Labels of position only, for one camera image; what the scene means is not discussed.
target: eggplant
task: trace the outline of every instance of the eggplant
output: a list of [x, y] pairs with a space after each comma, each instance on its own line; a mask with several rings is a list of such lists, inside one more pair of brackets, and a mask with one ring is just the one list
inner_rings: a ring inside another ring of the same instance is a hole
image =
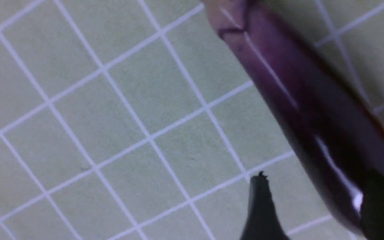
[[261, 1], [201, 1], [333, 217], [362, 234], [368, 174], [384, 176], [384, 128], [377, 117], [343, 76]]

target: purple eggplant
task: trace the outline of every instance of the purple eggplant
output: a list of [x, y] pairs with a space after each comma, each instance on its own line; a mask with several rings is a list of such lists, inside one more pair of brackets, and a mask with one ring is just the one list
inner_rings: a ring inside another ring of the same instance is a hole
[[304, 38], [258, 0], [202, 0], [332, 215], [361, 233], [370, 170], [384, 176], [384, 128]]

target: black object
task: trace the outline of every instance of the black object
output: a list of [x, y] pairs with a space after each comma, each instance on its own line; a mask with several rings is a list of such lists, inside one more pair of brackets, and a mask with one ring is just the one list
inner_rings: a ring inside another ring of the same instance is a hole
[[[364, 193], [361, 228], [368, 240], [384, 240], [384, 176], [370, 170]], [[263, 172], [251, 178], [248, 216], [240, 240], [289, 240], [279, 223]]]
[[263, 172], [250, 181], [248, 217], [241, 240], [289, 240], [279, 223], [269, 181]]
[[384, 240], [384, 176], [375, 170], [366, 183], [361, 225], [368, 240]]

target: green cutting mat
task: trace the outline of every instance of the green cutting mat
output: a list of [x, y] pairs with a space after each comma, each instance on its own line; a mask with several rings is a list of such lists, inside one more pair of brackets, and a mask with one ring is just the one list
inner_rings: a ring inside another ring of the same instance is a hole
[[[384, 1], [267, 0], [384, 123]], [[250, 175], [332, 219], [197, 0], [0, 0], [0, 240], [237, 240]]]

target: eggplant skin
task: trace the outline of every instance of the eggplant skin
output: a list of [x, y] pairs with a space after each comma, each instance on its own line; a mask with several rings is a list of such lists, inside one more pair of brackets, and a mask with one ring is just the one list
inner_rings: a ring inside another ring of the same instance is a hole
[[378, 119], [264, 3], [202, 1], [210, 25], [253, 80], [332, 215], [362, 233], [368, 172], [384, 176], [384, 128]]

